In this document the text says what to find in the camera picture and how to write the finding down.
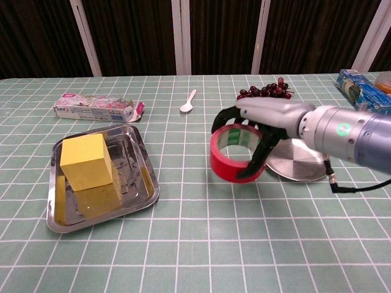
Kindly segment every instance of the cable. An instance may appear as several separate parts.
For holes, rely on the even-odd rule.
[[[324,159],[324,161],[323,161],[324,162],[324,166],[326,167],[326,175],[329,178],[331,191],[334,194],[354,194],[356,192],[371,191],[371,190],[375,190],[375,189],[378,189],[378,188],[382,188],[382,187],[384,187],[384,186],[386,186],[386,185],[391,183],[391,179],[389,179],[389,180],[384,181],[382,183],[379,183],[379,184],[376,184],[376,185],[372,185],[372,186],[368,186],[368,187],[363,187],[363,188],[338,186],[337,177],[335,176],[334,170],[331,167],[330,157],[328,155],[324,154],[323,155],[323,159]]]

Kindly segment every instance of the red tape roll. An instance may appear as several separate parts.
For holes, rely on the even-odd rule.
[[[262,133],[252,126],[232,124],[225,125],[215,131],[210,140],[210,165],[218,177],[233,183],[248,183],[256,180],[263,172],[265,165],[259,171],[246,179],[237,179],[237,174],[244,170],[249,161],[236,161],[225,156],[221,149],[229,145],[241,145],[255,151]]]

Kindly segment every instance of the grapes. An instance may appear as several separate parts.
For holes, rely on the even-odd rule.
[[[266,86],[258,89],[256,86],[250,86],[250,89],[247,91],[245,89],[240,90],[240,95],[237,99],[243,98],[253,98],[253,97],[272,97],[272,98],[285,98],[290,99],[292,97],[292,92],[288,91],[289,85],[283,80],[283,78],[278,78],[277,83],[273,82],[267,84]]]

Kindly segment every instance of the green grid tablecloth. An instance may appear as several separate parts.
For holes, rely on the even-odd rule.
[[[350,107],[334,87],[336,74],[283,77],[294,99]],[[336,195],[326,180],[292,183],[269,170],[255,183],[235,185],[209,168],[216,114],[234,105],[240,89],[277,78],[0,81],[0,291],[390,291],[389,187]],[[193,89],[194,109],[182,115],[179,107]],[[110,125],[57,118],[51,108],[64,92],[126,95],[145,103],[136,126],[161,186],[152,208],[71,234],[48,230],[53,145]],[[343,185],[388,179],[337,159],[333,165]]]

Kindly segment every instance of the stainless steel tray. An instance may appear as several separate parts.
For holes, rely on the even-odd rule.
[[[65,224],[55,220],[56,191],[61,188],[58,178],[64,178],[59,166],[62,141],[66,138],[86,134],[102,133],[109,150],[111,161],[119,172],[122,189],[122,205],[120,208],[92,219],[85,218],[78,212],[76,196],[65,179]],[[69,233],[82,228],[105,222],[151,206],[159,197],[160,187],[152,164],[145,149],[138,129],[129,124],[94,129],[58,141],[52,150],[48,208],[46,223],[49,229],[57,233]]]
[[[280,140],[266,165],[278,175],[293,181],[311,182],[326,176],[323,155],[299,139]]]

